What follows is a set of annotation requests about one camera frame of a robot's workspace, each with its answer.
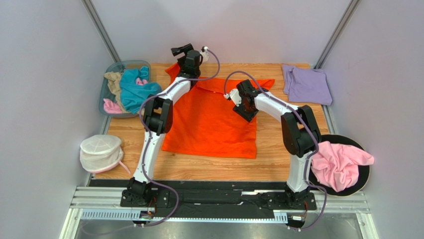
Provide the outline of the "folded lavender t shirt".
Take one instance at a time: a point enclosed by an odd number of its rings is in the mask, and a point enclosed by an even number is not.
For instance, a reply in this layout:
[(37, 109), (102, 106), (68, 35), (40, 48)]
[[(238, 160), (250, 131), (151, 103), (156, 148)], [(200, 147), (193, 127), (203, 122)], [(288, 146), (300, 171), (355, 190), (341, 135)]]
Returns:
[(283, 92), (290, 102), (332, 104), (326, 74), (322, 69), (301, 69), (294, 65), (282, 65), (285, 86)]

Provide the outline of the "teal t shirt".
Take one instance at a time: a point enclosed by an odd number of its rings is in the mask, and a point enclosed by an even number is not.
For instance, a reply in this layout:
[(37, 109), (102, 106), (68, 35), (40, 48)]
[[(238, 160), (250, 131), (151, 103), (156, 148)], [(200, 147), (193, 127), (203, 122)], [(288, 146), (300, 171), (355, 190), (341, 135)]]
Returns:
[(119, 82), (120, 100), (127, 112), (136, 114), (141, 104), (150, 96), (162, 92), (161, 86), (150, 82), (150, 70), (147, 66), (140, 69), (126, 69)]

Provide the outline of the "beige t shirt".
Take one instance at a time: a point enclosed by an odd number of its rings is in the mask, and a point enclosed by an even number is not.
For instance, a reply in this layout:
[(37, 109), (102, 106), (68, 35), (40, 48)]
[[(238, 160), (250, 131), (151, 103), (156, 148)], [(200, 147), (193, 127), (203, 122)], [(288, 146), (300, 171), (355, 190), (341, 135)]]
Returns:
[(116, 103), (121, 107), (123, 113), (130, 113), (127, 112), (120, 100), (120, 93), (121, 93), (121, 89), (119, 86), (119, 82), (121, 80), (121, 76), (123, 73), (114, 73), (114, 72), (107, 72), (104, 74), (104, 77), (108, 80), (108, 87), (110, 89), (110, 91), (116, 95)]

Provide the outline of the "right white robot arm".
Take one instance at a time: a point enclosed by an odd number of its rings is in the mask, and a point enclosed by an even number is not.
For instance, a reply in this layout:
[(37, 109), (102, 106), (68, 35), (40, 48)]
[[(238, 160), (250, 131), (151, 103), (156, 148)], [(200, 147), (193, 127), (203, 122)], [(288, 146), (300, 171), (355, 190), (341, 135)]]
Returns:
[(290, 154), (290, 172), (282, 198), (274, 201), (287, 208), (303, 206), (310, 194), (311, 158), (321, 141), (312, 108), (287, 103), (267, 90), (255, 88), (249, 80), (237, 84), (227, 98), (234, 103), (233, 111), (248, 122), (258, 112), (265, 112), (281, 123), (283, 143)]

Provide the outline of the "pink t shirt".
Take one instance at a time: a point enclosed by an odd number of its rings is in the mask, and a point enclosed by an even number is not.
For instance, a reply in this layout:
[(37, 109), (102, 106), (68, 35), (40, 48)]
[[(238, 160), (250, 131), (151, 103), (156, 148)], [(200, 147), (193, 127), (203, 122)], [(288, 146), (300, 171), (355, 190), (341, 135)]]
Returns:
[(371, 154), (358, 147), (324, 141), (312, 156), (311, 171), (320, 184), (341, 192), (358, 182), (359, 166), (374, 162)]

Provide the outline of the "orange t shirt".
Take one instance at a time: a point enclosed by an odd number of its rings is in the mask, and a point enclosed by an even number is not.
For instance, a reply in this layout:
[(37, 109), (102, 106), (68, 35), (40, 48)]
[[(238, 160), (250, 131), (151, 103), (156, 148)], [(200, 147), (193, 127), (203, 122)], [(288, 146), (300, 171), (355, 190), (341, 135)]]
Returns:
[(257, 123), (247, 122), (233, 111), (234, 103), (223, 96), (240, 80), (213, 78), (217, 67), (201, 74), (202, 81), (173, 105), (173, 124), (162, 150), (172, 153), (254, 159)]

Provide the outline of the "aluminium frame rail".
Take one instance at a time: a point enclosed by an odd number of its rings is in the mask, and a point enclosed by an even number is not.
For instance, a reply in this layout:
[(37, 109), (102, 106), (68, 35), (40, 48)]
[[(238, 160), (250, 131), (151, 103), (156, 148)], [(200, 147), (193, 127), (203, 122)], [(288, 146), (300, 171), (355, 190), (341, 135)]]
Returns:
[[(76, 235), (76, 224), (82, 219), (88, 220), (121, 220), (156, 222), (163, 216), (150, 217), (154, 211), (152, 205), (121, 206), (123, 188), (114, 187), (78, 187), (71, 201), (66, 222), (61, 232), (61, 238), (70, 238)], [(313, 215), (325, 214), (353, 214), (359, 224), (360, 235), (364, 239), (377, 239), (377, 234), (371, 211), (362, 191), (347, 197), (325, 195), (321, 191), (313, 191), (309, 200), (308, 213)], [(196, 222), (196, 223), (259, 223), (283, 224), (287, 223), (289, 214), (298, 213), (298, 209), (283, 209), (282, 205), (271, 209), (270, 204), (263, 203), (253, 206), (256, 215), (219, 216), (216, 213), (189, 213), (187, 216), (174, 213), (169, 222)]]

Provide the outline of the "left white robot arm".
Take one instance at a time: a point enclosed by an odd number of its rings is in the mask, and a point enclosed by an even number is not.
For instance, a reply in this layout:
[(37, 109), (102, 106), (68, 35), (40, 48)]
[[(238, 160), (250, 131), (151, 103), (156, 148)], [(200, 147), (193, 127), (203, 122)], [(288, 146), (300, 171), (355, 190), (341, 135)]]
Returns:
[(123, 190), (122, 207), (147, 207), (153, 203), (154, 167), (159, 150), (173, 125), (174, 104), (188, 93), (199, 80), (200, 66), (209, 59), (209, 48), (195, 50), (191, 44), (171, 49), (178, 56), (180, 71), (162, 92), (150, 95), (141, 105), (140, 118), (145, 129), (143, 149), (133, 177)]

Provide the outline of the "pink garment in basket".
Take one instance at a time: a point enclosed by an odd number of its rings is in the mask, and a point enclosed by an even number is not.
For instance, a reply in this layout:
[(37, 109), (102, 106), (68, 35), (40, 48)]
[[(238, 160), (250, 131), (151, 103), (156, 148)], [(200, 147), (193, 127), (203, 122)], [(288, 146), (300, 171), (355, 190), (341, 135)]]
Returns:
[[(145, 85), (145, 84), (148, 83), (148, 81), (146, 79), (141, 80), (140, 78), (136, 78), (135, 83), (137, 85)], [(108, 113), (108, 114), (122, 114), (123, 113), (121, 107), (117, 103), (113, 102), (112, 100), (104, 98), (103, 103), (104, 103), (103, 109), (106, 113)]]

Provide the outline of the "grey plastic laundry basket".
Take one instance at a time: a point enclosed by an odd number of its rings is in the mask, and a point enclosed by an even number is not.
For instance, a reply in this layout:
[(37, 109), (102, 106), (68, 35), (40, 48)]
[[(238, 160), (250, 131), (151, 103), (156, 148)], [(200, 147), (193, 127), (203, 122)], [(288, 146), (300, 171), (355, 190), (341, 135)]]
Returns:
[[(147, 81), (150, 82), (151, 80), (151, 65), (144, 61), (144, 60), (126, 60), (121, 62), (116, 62), (110, 65), (106, 72), (114, 72), (114, 73), (123, 73), (127, 69), (138, 69), (140, 70), (143, 67), (147, 67)], [(131, 113), (121, 113), (121, 114), (109, 114), (104, 110), (104, 99), (109, 99), (112, 102), (116, 102), (115, 100), (116, 95), (113, 94), (109, 87), (108, 87), (108, 80), (106, 78), (103, 79), (101, 91), (100, 91), (100, 97), (99, 97), (99, 103), (98, 103), (98, 109), (101, 114), (112, 117), (112, 118), (118, 118), (118, 119), (127, 119), (127, 118), (133, 118), (136, 117), (136, 115)]]

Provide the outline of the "round black tray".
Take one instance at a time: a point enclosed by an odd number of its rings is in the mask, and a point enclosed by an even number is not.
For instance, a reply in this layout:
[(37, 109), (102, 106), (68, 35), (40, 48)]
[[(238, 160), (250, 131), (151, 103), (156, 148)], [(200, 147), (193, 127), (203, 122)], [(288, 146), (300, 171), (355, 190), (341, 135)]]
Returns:
[[(364, 148), (359, 143), (354, 141), (353, 139), (350, 139), (346, 136), (342, 136), (342, 135), (338, 135), (338, 134), (325, 134), (325, 135), (322, 136), (322, 142), (324, 142), (324, 141), (328, 141), (330, 143), (353, 145), (355, 147), (358, 147), (358, 148), (364, 150)], [(353, 195), (354, 193), (358, 192), (359, 190), (361, 190), (366, 185), (366, 183), (368, 182), (369, 176), (370, 176), (370, 170), (371, 170), (371, 165), (369, 165), (369, 166), (359, 166), (358, 182), (354, 186), (349, 187), (349, 188), (347, 188), (347, 189), (345, 189), (341, 192), (336, 192), (333, 189), (331, 189), (330, 187), (327, 187), (325, 185), (320, 184), (311, 170), (310, 170), (310, 173), (309, 173), (309, 181), (310, 181), (310, 183), (312, 183), (316, 186), (323, 187), (329, 195), (338, 196), (338, 197), (347, 197), (347, 196)]]

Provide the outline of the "white mesh bag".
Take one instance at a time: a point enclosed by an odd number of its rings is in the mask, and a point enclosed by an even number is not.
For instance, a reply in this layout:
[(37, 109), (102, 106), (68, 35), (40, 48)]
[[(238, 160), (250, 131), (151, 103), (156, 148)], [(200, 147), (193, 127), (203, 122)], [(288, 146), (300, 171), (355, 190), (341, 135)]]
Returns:
[(130, 174), (130, 170), (122, 163), (124, 152), (119, 137), (108, 134), (93, 135), (80, 144), (80, 162), (90, 173), (102, 173), (120, 165)]

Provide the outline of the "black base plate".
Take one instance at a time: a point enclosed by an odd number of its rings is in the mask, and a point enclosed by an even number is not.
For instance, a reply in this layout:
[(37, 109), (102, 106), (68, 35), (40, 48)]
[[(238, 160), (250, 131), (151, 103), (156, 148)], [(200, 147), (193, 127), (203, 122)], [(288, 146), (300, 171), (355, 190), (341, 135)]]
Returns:
[(285, 182), (159, 181), (94, 179), (88, 186), (118, 189), (119, 206), (140, 208), (137, 219), (271, 219), (274, 211), (316, 210), (309, 189), (293, 193)]

